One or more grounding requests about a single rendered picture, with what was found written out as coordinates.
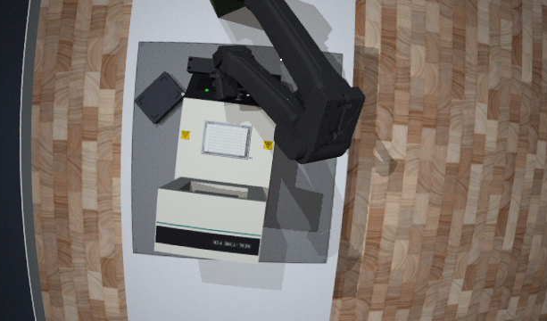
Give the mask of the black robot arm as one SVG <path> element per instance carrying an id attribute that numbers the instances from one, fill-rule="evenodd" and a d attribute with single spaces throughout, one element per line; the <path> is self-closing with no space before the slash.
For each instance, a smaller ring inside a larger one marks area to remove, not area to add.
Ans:
<path id="1" fill-rule="evenodd" d="M 210 74 L 218 102 L 237 99 L 238 82 L 276 123 L 274 142 L 289 160 L 306 164 L 344 155 L 365 95 L 336 72 L 285 0 L 236 1 L 261 24 L 303 100 L 245 45 L 220 45 L 212 59 L 189 56 L 186 71 Z"/>

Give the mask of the white thermal cycler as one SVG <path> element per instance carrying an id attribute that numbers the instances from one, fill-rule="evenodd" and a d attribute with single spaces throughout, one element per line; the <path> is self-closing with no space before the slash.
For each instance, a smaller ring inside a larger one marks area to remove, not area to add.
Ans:
<path id="1" fill-rule="evenodd" d="M 276 123 L 238 82 L 237 99 L 224 102 L 212 83 L 193 73 L 188 84 L 175 180 L 158 188 L 154 250 L 258 264 Z M 248 128 L 245 156 L 205 152 L 207 124 Z"/>

